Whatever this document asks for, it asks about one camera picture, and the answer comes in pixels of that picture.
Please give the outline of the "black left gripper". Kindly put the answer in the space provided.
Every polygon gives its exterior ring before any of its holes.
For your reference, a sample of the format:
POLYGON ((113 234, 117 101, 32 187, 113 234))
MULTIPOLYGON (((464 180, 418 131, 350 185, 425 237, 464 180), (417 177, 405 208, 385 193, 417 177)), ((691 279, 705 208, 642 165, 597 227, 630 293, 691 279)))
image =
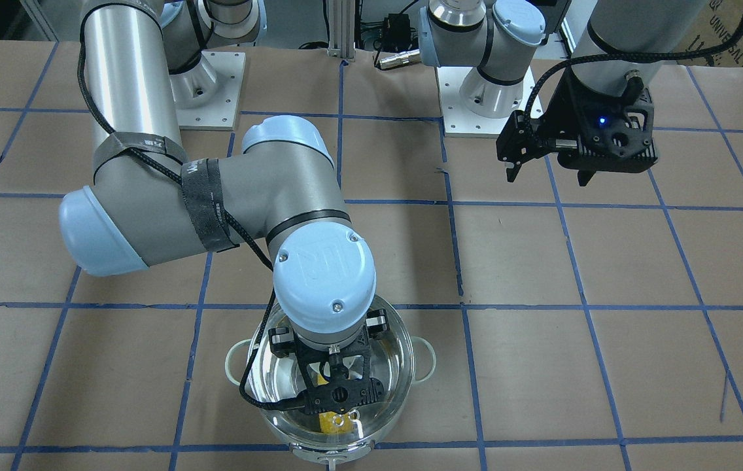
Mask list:
MULTIPOLYGON (((580 82, 560 82, 545 113, 530 117, 525 108, 513 111, 496 142, 497 158, 506 163, 506 180, 515 182, 522 164, 557 152, 563 167, 581 167, 580 133, 575 98, 580 82)), ((578 184, 587 187, 594 170, 578 170, 578 184)))

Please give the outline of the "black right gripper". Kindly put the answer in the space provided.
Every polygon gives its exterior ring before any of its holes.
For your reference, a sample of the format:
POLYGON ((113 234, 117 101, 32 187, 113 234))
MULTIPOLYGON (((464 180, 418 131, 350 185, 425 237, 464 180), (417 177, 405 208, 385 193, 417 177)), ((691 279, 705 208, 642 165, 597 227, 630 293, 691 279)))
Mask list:
POLYGON ((389 313, 368 311, 362 324, 359 324, 348 339, 335 345, 318 345, 305 340, 293 327, 285 323, 269 329, 269 348, 271 354, 279 360, 284 358, 296 361, 296 369, 302 383, 305 382, 301 377, 299 364, 311 368, 311 377, 317 383, 327 383, 331 366, 337 366, 342 361, 350 368, 355 360, 362 362, 361 366, 356 367, 360 375, 379 379, 373 375, 373 367, 381 366, 387 359, 387 356, 378 354, 383 352, 381 341, 389 334, 389 313))

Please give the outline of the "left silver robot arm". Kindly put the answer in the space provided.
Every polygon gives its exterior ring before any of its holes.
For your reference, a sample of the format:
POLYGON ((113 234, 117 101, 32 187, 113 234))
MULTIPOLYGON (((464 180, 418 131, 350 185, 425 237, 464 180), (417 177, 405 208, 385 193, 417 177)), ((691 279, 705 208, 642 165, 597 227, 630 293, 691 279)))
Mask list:
POLYGON ((573 61, 539 117, 514 105, 537 48, 565 1, 430 1, 420 12, 419 50, 431 67, 468 67, 467 107, 505 118, 495 144, 512 182, 523 164, 556 153, 585 186, 598 172, 643 173, 655 165, 650 81, 669 60, 703 1, 598 1, 573 61))

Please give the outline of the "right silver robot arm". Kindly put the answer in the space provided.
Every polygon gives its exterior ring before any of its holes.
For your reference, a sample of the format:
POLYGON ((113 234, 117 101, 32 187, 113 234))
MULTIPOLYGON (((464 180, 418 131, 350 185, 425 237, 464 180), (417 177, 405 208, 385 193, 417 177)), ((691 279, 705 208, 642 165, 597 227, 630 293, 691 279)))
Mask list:
POLYGON ((375 266, 353 229, 320 132, 273 116, 242 153, 189 160, 166 76, 160 1, 87 1, 78 80, 99 122, 94 183, 66 194, 60 229, 91 275, 118 275, 265 239, 275 295, 303 345, 360 335, 375 266))

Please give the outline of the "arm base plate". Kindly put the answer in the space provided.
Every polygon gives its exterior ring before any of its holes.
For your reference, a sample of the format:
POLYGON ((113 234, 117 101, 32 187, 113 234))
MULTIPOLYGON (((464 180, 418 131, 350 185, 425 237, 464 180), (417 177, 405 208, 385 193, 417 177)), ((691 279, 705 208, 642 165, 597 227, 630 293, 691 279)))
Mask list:
POLYGON ((449 137, 495 138, 512 111, 524 109, 535 80, 527 69, 521 82, 500 86, 474 67, 438 67, 438 97, 449 137))
POLYGON ((169 75, 181 129, 234 131, 246 61, 243 52, 203 51, 192 69, 169 75))

